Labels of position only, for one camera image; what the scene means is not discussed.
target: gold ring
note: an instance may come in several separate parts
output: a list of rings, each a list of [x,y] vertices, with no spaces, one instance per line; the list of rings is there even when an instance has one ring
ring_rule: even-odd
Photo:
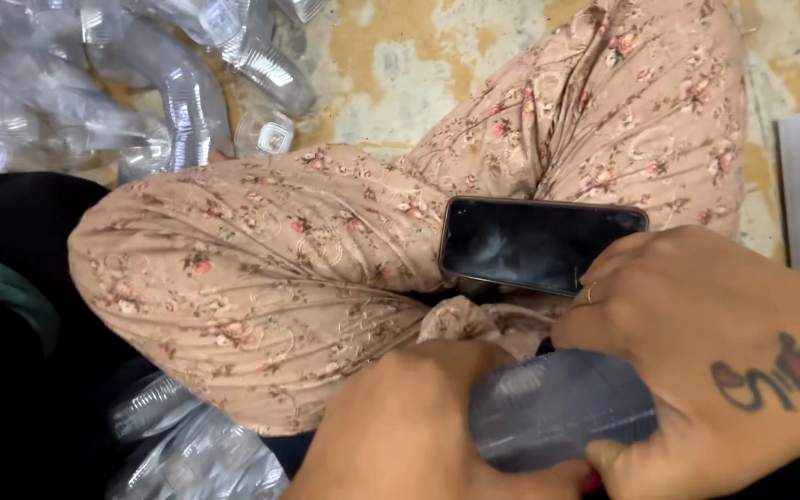
[[[588,299],[588,305],[594,305],[594,301],[591,300],[591,289],[594,288],[594,285],[597,285],[597,283],[595,282],[592,283],[591,285],[588,285],[588,290],[586,294],[586,298]]]

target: floor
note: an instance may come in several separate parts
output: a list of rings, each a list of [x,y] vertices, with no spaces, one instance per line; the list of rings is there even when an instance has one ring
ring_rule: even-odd
[[[488,75],[587,1],[330,0],[303,29],[279,19],[277,43],[319,95],[315,112],[298,123],[294,147],[349,142],[383,159],[401,156]],[[800,112],[800,1],[729,3],[749,48],[742,240],[784,262],[774,121]],[[235,116],[251,97],[230,77],[222,82]]]

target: tattoo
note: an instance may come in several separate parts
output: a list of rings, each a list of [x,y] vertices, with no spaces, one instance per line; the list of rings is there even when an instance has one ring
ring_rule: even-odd
[[[759,384],[769,387],[783,409],[795,411],[791,394],[800,392],[800,348],[794,337],[780,333],[781,352],[771,370],[748,369],[745,375],[734,371],[724,361],[712,363],[712,379],[721,395],[742,411],[757,412],[764,408],[764,397]]]

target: smartphone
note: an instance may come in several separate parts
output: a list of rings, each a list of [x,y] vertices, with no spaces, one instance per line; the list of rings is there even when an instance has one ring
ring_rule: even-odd
[[[647,231],[643,210],[516,199],[451,199],[441,270],[449,275],[573,296],[610,244]]]

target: pink floral pattern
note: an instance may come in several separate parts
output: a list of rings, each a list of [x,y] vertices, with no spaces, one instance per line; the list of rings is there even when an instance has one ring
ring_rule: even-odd
[[[106,324],[266,435],[316,428],[340,381],[397,346],[482,338],[518,358],[562,299],[433,310],[457,195],[638,206],[736,237],[745,87],[722,0],[596,0],[487,80],[394,164],[348,145],[121,187],[70,238]]]

